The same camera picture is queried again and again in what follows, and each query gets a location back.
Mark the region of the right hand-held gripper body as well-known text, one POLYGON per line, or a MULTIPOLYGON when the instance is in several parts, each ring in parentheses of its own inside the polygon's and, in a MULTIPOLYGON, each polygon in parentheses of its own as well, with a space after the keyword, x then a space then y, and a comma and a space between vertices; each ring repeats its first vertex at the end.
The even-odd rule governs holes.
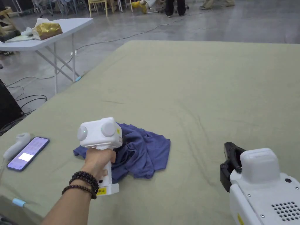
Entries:
POLYGON ((269 148, 241 154, 242 172, 230 175, 229 206, 236 225, 299 225, 300 183, 280 172, 269 148))

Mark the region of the person's left hand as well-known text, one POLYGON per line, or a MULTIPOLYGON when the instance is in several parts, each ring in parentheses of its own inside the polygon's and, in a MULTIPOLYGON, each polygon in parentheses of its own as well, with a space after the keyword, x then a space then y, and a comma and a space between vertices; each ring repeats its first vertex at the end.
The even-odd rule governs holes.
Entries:
POLYGON ((86 152, 85 163, 80 170, 101 180, 104 176, 108 175, 108 170, 105 169, 105 166, 109 162, 114 163, 115 159, 116 153, 112 149, 98 150, 89 148, 86 152))

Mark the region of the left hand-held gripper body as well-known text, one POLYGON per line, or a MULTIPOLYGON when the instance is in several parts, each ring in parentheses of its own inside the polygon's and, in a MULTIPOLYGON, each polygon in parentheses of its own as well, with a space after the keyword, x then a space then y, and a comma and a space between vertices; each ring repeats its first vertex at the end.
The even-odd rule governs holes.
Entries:
MULTIPOLYGON (((122 129, 113 117, 84 122, 77 133, 80 146, 98 150, 116 149, 122 146, 122 129)), ((99 181, 97 195, 111 195, 119 192, 119 184, 112 182, 112 163, 105 165, 108 174, 99 181)))

